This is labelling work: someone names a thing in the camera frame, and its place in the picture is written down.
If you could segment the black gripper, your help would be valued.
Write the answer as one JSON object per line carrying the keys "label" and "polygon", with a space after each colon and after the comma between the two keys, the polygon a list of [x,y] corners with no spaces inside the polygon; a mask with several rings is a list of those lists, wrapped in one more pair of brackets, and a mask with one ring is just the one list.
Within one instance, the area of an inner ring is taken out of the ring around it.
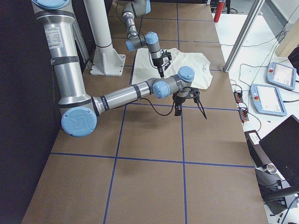
{"label": "black gripper", "polygon": [[172,56],[171,52],[163,52],[160,57],[154,56],[153,57],[153,64],[158,69],[158,73],[160,77],[164,77],[164,71],[166,70],[171,64]]}
{"label": "black gripper", "polygon": [[175,114],[174,116],[181,116],[182,104],[186,99],[193,99],[194,102],[200,104],[200,91],[198,88],[184,87],[182,90],[173,93],[172,98],[175,104]]}

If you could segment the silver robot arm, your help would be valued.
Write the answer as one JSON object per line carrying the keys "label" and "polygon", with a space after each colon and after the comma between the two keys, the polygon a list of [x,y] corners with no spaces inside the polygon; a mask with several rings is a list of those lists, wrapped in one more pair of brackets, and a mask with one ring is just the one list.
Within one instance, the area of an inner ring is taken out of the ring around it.
{"label": "silver robot arm", "polygon": [[128,3],[121,15],[127,31],[126,46],[128,51],[135,51],[140,48],[148,48],[150,64],[157,69],[161,78],[164,71],[171,63],[171,53],[160,47],[157,33],[148,32],[144,34],[139,26],[135,24],[135,18],[148,14],[151,11],[149,0],[134,0]]}
{"label": "silver robot arm", "polygon": [[141,83],[99,96],[89,96],[85,91],[75,43],[76,18],[69,0],[32,1],[36,20],[43,25],[51,55],[51,66],[56,74],[61,94],[58,106],[63,130],[71,136],[83,137],[92,133],[97,117],[103,112],[125,106],[148,95],[157,98],[172,96],[171,111],[179,116],[182,104],[192,99],[202,108],[199,90],[191,86],[195,72],[191,67],[181,67],[177,74],[164,77],[164,68],[171,61],[171,54],[162,50],[156,33],[139,34],[135,18],[151,10],[148,0],[128,3],[121,14],[127,31],[126,46],[129,51],[147,48],[150,61],[159,73],[159,78],[150,78]]}

